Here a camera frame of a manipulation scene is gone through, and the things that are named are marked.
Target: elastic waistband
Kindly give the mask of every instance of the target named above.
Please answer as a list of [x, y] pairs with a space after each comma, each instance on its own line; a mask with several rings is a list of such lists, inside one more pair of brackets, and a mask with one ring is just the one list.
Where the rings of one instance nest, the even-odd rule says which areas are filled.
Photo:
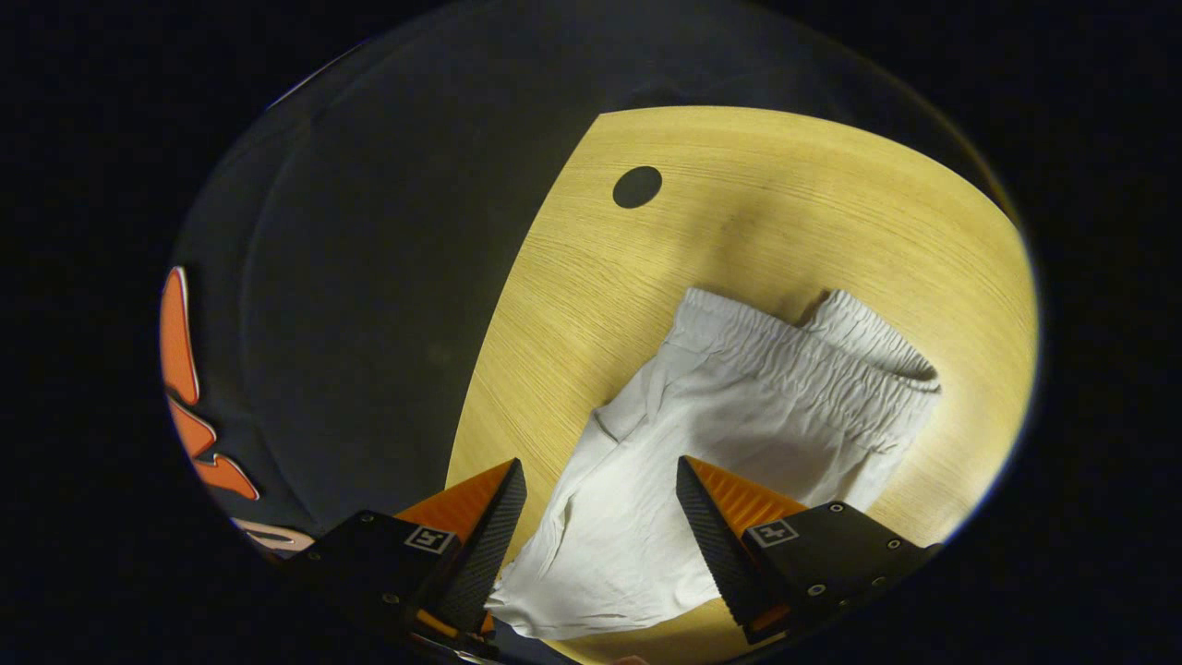
[[797, 327], [689, 288], [665, 343], [715, 356], [741, 374], [806, 399], [831, 424], [885, 435], [879, 452], [910, 443], [940, 399], [936, 370], [873, 309], [840, 289]]

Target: dark fabric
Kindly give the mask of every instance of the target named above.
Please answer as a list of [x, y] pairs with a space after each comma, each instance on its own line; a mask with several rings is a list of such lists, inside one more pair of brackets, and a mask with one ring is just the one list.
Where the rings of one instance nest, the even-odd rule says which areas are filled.
[[269, 109], [201, 193], [175, 260], [219, 431], [318, 536], [443, 487], [485, 330], [554, 177], [602, 112], [674, 104], [859, 126], [991, 193], [922, 100], [844, 48], [732, 2], [482, 2], [375, 38]]
[[493, 644], [500, 650], [496, 660], [505, 665], [567, 665], [578, 663], [551, 648], [546, 643], [524, 638], [500, 619], [493, 619]]

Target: fisheye lens view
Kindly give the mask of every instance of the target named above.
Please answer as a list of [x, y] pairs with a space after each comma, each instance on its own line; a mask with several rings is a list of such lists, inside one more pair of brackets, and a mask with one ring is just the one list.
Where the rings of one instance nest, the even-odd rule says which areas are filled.
[[1022, 446], [1044, 305], [989, 151], [756, 4], [443, 5], [209, 164], [161, 445], [421, 660], [790, 658]]

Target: wooden table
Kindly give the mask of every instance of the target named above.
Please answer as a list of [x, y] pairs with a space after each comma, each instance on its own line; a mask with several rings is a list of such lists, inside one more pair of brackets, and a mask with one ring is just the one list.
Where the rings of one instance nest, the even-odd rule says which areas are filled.
[[[612, 189], [651, 165], [660, 193]], [[677, 106], [600, 116], [521, 246], [481, 348], [448, 487], [519, 457], [537, 529], [591, 410], [651, 358], [688, 286], [798, 322], [825, 289], [870, 305], [937, 369], [944, 398], [870, 515], [947, 539], [1015, 444], [1038, 348], [1018, 230], [952, 170], [897, 143], [785, 112]], [[721, 600], [644, 631], [552, 646], [587, 663], [715, 663], [748, 647]]]

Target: white fabric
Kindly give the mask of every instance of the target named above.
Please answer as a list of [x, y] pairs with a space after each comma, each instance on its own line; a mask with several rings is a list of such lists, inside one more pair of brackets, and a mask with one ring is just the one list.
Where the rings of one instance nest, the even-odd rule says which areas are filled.
[[656, 358], [592, 413], [487, 607], [543, 639], [683, 614], [719, 593], [675, 496], [680, 456], [865, 510], [939, 397], [935, 370], [844, 291], [795, 327], [690, 288]]

